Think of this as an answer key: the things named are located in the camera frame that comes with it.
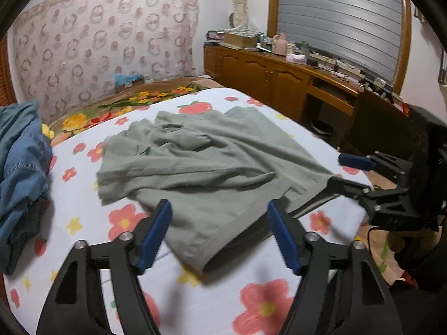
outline white bedspread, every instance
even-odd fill
[[[54,148],[54,166],[49,174],[52,206],[42,218],[41,235],[26,245],[14,275],[5,277],[12,312],[30,334],[35,334],[52,281],[74,242],[106,242],[109,232],[133,229],[144,216],[139,204],[129,199],[101,206],[96,184],[101,165],[98,144],[106,136],[125,130],[132,121],[153,120],[158,111],[198,113],[212,108],[226,112],[234,106],[255,106],[329,170],[370,185],[362,172],[339,166],[338,152],[324,141],[275,110],[229,88],[185,95],[101,123]],[[354,201],[338,197],[300,220],[307,230],[317,231],[327,241],[349,243],[364,215]],[[103,271],[101,278],[110,327],[114,333],[122,334],[110,273]],[[299,283],[299,277],[284,266],[273,237],[231,266],[202,279],[184,268],[163,244],[154,267],[139,280],[163,335],[275,335]]]

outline window blind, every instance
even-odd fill
[[[402,0],[279,0],[278,33],[394,79]]]

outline box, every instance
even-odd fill
[[[223,41],[225,43],[228,43],[228,44],[231,44],[234,46],[240,46],[241,48],[248,48],[248,47],[256,47],[258,38],[257,37],[254,37],[254,38],[241,37],[240,35],[230,34],[230,33],[226,32]]]

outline desk drawer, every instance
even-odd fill
[[[318,99],[321,99],[323,102],[330,104],[331,106],[341,110],[349,116],[352,116],[352,113],[354,112],[354,102],[352,102],[349,97],[346,97],[345,95],[340,93],[336,87],[333,87],[330,84],[325,84],[320,88],[308,86],[307,93]]]

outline blue denim clothing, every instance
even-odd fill
[[[0,177],[3,176],[4,162],[11,146],[38,116],[39,106],[34,100],[0,107]]]
[[[49,199],[46,174],[52,150],[37,115],[11,146],[0,183],[0,272],[10,275],[26,240],[39,232]]]

